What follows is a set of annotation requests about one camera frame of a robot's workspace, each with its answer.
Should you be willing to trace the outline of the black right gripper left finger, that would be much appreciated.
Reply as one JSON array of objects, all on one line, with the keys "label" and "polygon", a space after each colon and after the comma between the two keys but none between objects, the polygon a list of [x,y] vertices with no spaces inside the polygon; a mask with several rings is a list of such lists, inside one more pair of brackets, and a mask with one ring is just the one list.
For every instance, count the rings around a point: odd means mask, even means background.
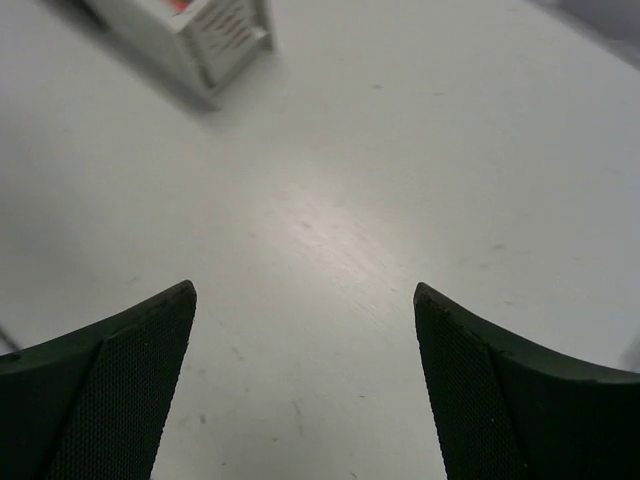
[{"label": "black right gripper left finger", "polygon": [[184,280],[2,355],[2,478],[151,478],[196,304]]}]

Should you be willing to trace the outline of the orange-pink highlighter pen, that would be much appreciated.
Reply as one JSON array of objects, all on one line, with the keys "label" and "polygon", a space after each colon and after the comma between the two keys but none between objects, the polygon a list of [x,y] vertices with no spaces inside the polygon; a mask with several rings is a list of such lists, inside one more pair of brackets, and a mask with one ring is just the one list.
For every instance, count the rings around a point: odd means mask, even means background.
[{"label": "orange-pink highlighter pen", "polygon": [[176,12],[183,12],[193,3],[193,0],[168,0],[168,3]]}]

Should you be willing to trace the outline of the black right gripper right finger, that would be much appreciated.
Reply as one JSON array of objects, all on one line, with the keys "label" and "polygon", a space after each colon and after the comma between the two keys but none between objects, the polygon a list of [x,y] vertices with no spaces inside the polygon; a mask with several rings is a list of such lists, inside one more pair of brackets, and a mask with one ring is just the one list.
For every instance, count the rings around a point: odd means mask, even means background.
[{"label": "black right gripper right finger", "polygon": [[638,374],[543,347],[425,283],[413,303],[447,478],[638,478]]}]

